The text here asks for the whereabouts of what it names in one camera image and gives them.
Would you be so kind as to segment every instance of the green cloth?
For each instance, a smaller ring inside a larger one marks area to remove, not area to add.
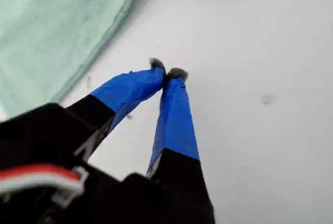
[[[59,101],[132,0],[0,0],[0,104],[7,116]]]

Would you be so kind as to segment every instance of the blue tape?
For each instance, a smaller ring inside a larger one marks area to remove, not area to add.
[[[142,101],[149,99],[162,87],[164,71],[160,67],[121,74],[110,79],[91,95],[115,112],[111,132]]]
[[[200,159],[188,94],[181,78],[170,80],[163,89],[149,168],[165,148]]]

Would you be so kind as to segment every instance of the dark spot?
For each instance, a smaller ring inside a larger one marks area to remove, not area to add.
[[[275,101],[276,101],[276,96],[271,93],[264,95],[261,99],[262,104],[264,104],[266,106],[274,103]]]
[[[90,75],[88,75],[88,78],[87,78],[87,88],[90,89],[90,81],[91,81],[91,77]]]

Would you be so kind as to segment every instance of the cable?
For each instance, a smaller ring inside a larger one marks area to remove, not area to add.
[[[54,187],[76,195],[84,191],[77,173],[52,164],[24,165],[0,171],[0,195],[35,187]]]

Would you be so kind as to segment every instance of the white background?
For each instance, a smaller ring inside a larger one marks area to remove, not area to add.
[[[184,68],[217,223],[333,223],[332,55],[333,0],[136,0],[63,105],[150,57]],[[91,163],[144,174],[159,98]]]

